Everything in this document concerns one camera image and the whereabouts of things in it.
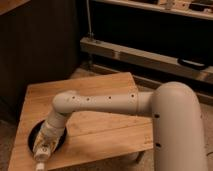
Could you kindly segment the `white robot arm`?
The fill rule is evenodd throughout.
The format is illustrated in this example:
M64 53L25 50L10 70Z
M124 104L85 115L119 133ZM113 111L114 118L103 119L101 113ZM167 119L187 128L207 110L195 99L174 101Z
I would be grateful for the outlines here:
M168 82L153 92L83 96L76 91L57 94L33 145L36 171L59 144L74 112L149 113L153 118L155 171L208 171L202 112L198 97L187 85Z

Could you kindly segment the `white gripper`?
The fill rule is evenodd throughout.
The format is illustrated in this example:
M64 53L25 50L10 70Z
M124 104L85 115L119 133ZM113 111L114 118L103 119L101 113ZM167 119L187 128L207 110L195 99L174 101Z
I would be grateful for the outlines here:
M34 142L34 149L38 150L43 146L49 147L51 150L55 150L59 145L60 138L64 133L62 128L48 127L43 125L38 132L38 135Z

